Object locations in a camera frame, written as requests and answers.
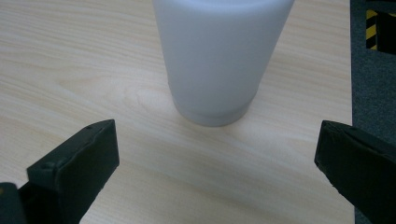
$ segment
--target wood grain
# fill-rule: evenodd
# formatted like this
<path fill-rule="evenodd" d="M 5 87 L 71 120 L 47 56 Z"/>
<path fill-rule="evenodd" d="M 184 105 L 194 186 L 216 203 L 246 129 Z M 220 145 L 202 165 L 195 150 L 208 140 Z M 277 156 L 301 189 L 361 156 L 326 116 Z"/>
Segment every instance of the wood grain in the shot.
<path fill-rule="evenodd" d="M 351 122 L 347 0 L 296 0 L 247 114 L 175 110 L 151 1 L 0 0 L 0 181 L 115 119 L 120 167 L 81 223 L 353 223 L 314 164 L 320 123 Z"/>

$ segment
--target gray carpet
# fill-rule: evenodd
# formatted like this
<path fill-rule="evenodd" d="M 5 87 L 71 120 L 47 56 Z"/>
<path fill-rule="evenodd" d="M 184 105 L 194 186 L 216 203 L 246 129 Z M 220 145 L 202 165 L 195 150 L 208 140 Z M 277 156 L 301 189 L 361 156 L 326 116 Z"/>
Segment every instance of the gray carpet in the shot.
<path fill-rule="evenodd" d="M 351 0 L 350 8 L 353 125 L 396 146 L 396 55 L 366 48 L 366 10 L 396 13 L 396 2 Z M 355 223 L 371 224 L 358 209 Z"/>

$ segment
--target white plastic cup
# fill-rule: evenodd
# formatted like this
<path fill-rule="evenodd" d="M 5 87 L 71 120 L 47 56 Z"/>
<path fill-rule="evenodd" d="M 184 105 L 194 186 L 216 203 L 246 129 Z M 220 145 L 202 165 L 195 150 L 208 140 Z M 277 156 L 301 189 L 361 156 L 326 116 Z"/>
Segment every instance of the white plastic cup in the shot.
<path fill-rule="evenodd" d="M 294 0 L 153 0 L 178 112 L 223 126 L 248 110 Z"/>

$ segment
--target cup base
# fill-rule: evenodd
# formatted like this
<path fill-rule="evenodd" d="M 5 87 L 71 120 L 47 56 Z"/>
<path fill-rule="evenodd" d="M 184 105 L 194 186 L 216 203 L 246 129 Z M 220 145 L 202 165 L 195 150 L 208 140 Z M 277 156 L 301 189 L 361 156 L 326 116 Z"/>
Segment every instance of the cup base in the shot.
<path fill-rule="evenodd" d="M 190 110 L 186 110 L 183 107 L 181 107 L 180 105 L 178 105 L 177 102 L 174 100 L 174 104 L 175 104 L 177 111 L 184 118 L 186 118 L 196 124 L 206 126 L 206 127 L 221 127 L 221 126 L 231 124 L 231 123 L 241 119 L 248 112 L 250 103 L 251 103 L 251 101 L 245 105 L 240 106 L 236 110 L 233 110 L 228 113 L 224 113 L 224 114 L 216 115 L 216 116 L 210 116 L 210 115 L 198 114 L 198 113 L 191 112 Z"/>

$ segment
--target white cup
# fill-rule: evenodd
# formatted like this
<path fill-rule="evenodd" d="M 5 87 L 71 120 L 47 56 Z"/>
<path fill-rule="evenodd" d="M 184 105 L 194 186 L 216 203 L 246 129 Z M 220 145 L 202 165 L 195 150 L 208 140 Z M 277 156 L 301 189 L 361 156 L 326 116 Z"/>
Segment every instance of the white cup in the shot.
<path fill-rule="evenodd" d="M 248 110 L 294 0 L 153 0 L 178 112 L 223 126 Z"/>

